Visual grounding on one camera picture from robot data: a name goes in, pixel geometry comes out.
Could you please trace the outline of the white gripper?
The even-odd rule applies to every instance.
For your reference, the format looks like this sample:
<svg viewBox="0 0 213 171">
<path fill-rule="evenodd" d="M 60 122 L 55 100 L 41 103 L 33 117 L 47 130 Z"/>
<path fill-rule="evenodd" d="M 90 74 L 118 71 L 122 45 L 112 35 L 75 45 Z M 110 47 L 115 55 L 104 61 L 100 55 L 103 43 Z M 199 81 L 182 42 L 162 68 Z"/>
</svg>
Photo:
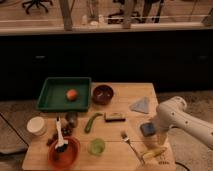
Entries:
<svg viewBox="0 0 213 171">
<path fill-rule="evenodd" d="M 167 138 L 167 128 L 165 127 L 165 123 L 161 120 L 157 115 L 151 117 L 149 121 L 154 125 L 156 129 L 157 143 L 162 146 Z"/>
</svg>

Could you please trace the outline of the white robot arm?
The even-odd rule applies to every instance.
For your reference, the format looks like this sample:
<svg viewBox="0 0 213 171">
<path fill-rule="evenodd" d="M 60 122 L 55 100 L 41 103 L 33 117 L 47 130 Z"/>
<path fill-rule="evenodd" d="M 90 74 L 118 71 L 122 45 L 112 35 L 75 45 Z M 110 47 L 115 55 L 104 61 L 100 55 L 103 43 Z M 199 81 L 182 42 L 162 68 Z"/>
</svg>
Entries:
<svg viewBox="0 0 213 171">
<path fill-rule="evenodd" d="M 163 145 L 167 132 L 172 127 L 178 127 L 213 150 L 213 124 L 187 114 L 186 108 L 187 103 L 180 96 L 157 105 L 156 114 L 150 121 L 156 129 L 158 144 Z"/>
</svg>

